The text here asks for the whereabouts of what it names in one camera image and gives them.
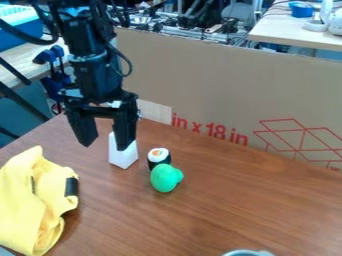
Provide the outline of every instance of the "table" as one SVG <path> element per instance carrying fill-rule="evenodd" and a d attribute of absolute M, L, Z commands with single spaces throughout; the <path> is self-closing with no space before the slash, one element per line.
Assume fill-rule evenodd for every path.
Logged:
<path fill-rule="evenodd" d="M 64 48 L 65 54 L 69 51 L 67 46 L 64 44 L 62 38 L 60 38 L 57 43 Z M 47 76 L 50 72 L 50 65 L 48 63 L 44 65 L 35 64 L 32 62 L 34 57 L 36 57 L 43 50 L 50 49 L 53 45 L 34 45 L 26 43 L 12 49 L 0 52 L 0 56 L 4 58 L 9 64 L 16 68 L 28 79 L 40 79 Z M 67 59 L 63 58 L 64 63 L 68 65 Z M 6 70 L 0 65 L 0 78 L 1 81 L 6 84 L 9 88 L 14 88 L 22 84 L 22 82 L 16 78 L 12 73 Z"/>
<path fill-rule="evenodd" d="M 80 175 L 80 205 L 49 255 L 221 255 L 235 248 L 281 255 L 341 255 L 342 176 L 212 137 L 143 120 L 140 160 L 107 162 L 112 122 L 78 144 L 59 115 L 0 150 L 0 165 L 34 145 Z M 184 181 L 171 193 L 149 185 L 146 153 L 167 147 Z"/>
<path fill-rule="evenodd" d="M 249 40 L 274 44 L 285 44 L 330 51 L 342 51 L 342 39 L 329 32 L 305 30 L 308 18 L 295 18 L 290 11 L 275 8 L 288 7 L 288 3 L 277 4 L 266 12 L 248 35 Z"/>

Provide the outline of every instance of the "wire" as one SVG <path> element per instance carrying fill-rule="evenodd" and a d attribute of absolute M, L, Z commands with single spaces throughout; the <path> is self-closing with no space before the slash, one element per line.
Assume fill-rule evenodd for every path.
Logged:
<path fill-rule="evenodd" d="M 98 12 L 97 6 L 96 6 L 96 0 L 90 0 L 89 1 L 89 7 L 90 7 L 90 12 L 91 12 L 91 14 L 93 16 L 93 19 L 94 19 L 96 30 L 98 31 L 99 35 L 102 37 L 103 41 L 106 43 L 106 47 L 107 47 L 107 50 L 109 51 L 109 55 L 110 55 L 110 60 L 112 60 L 112 58 L 115 57 L 115 56 L 118 56 L 119 58 L 123 59 L 127 63 L 127 65 L 128 65 L 128 72 L 126 74 L 123 74 L 121 71 L 117 70 L 116 67 L 114 67 L 112 65 L 111 61 L 109 62 L 110 67 L 118 75 L 120 75 L 122 77 L 129 76 L 133 72 L 133 64 L 122 52 L 120 52 L 118 49 L 116 49 L 108 41 L 108 38 L 104 34 L 105 32 L 102 30 L 102 27 L 101 27 L 101 24 L 100 24 L 101 21 L 100 21 L 99 12 Z"/>
<path fill-rule="evenodd" d="M 119 58 L 123 59 L 127 65 L 128 65 L 128 71 L 126 74 L 123 74 L 121 71 L 117 70 L 111 63 L 110 63 L 110 67 L 120 76 L 122 77 L 127 77 L 130 74 L 132 74 L 133 72 L 133 64 L 132 62 L 122 53 L 120 52 L 118 49 L 116 49 L 112 44 L 109 43 L 109 50 L 112 53 L 112 56 L 117 55 Z"/>
<path fill-rule="evenodd" d="M 233 13 L 233 10 L 234 10 L 234 7 L 236 5 L 236 0 L 235 0 L 235 3 L 232 5 L 232 8 L 230 8 L 230 11 L 229 11 L 229 14 L 228 14 L 228 18 L 230 17 L 230 15 Z"/>
<path fill-rule="evenodd" d="M 31 1 L 31 4 L 35 11 L 37 12 L 38 17 L 42 20 L 42 22 L 46 25 L 48 28 L 49 32 L 51 33 L 51 39 L 50 40 L 44 40 L 40 39 L 34 36 L 31 36 L 29 34 L 26 34 L 22 32 L 21 30 L 18 30 L 17 28 L 11 26 L 8 24 L 6 21 L 3 19 L 0 19 L 0 28 L 6 31 L 7 33 L 10 33 L 24 41 L 27 41 L 32 44 L 37 44 L 37 45 L 49 45 L 57 42 L 58 40 L 58 30 L 56 26 L 47 19 L 47 17 L 43 14 L 42 10 L 38 7 L 37 3 L 35 1 Z"/>

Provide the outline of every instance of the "white object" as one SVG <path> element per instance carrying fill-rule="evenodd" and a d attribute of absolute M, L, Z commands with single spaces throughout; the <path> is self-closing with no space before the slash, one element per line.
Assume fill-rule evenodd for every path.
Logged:
<path fill-rule="evenodd" d="M 137 142 L 133 141 L 124 151 L 117 149 L 114 132 L 108 136 L 108 161 L 111 164 L 127 169 L 139 158 Z"/>
<path fill-rule="evenodd" d="M 147 159 L 153 163 L 158 163 L 164 161 L 169 154 L 169 150 L 166 148 L 154 148 L 148 152 Z"/>
<path fill-rule="evenodd" d="M 304 23 L 304 28 L 314 32 L 324 32 L 330 24 L 330 14 L 333 9 L 333 0 L 323 0 L 320 11 L 320 20 L 308 20 Z"/>
<path fill-rule="evenodd" d="M 329 24 L 324 24 L 320 20 L 307 20 L 303 27 L 313 32 L 324 32 L 328 29 Z"/>
<path fill-rule="evenodd" d="M 331 16 L 329 31 L 334 35 L 342 36 L 342 9 L 338 9 Z"/>

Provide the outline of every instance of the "white block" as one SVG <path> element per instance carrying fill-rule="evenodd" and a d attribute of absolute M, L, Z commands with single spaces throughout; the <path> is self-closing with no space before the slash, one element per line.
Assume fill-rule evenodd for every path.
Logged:
<path fill-rule="evenodd" d="M 118 151 L 114 132 L 108 135 L 108 161 L 111 164 L 127 169 L 138 160 L 137 142 L 133 141 L 124 151 Z"/>

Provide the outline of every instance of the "yellow towel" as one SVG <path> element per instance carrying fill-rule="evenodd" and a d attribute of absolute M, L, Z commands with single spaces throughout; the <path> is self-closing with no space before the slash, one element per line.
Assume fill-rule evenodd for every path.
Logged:
<path fill-rule="evenodd" d="M 68 178 L 78 176 L 46 160 L 40 146 L 11 158 L 0 169 L 0 245 L 45 254 L 63 231 L 61 215 L 78 204 L 77 196 L 65 193 Z"/>

